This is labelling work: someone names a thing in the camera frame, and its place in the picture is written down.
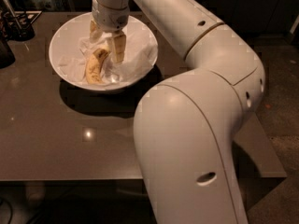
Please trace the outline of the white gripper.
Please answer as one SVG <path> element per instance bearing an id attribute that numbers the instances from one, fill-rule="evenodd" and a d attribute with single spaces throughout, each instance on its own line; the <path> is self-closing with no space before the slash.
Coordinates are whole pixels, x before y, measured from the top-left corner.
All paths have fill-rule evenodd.
<path id="1" fill-rule="evenodd" d="M 113 63 L 121 63 L 124 59 L 126 34 L 122 30 L 129 18 L 128 0 L 93 0 L 92 14 L 94 21 L 90 23 L 90 40 L 98 41 L 103 31 L 112 33 L 107 43 L 112 54 Z"/>

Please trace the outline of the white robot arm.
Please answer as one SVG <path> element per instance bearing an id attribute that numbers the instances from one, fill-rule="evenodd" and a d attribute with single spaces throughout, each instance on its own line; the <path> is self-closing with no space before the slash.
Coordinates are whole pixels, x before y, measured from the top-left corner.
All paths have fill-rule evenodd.
<path id="1" fill-rule="evenodd" d="M 106 32 L 130 0 L 93 0 Z M 248 224 L 232 143 L 264 93 L 260 58 L 194 0 L 134 0 L 187 64 L 152 87 L 134 117 L 136 155 L 158 224 Z"/>

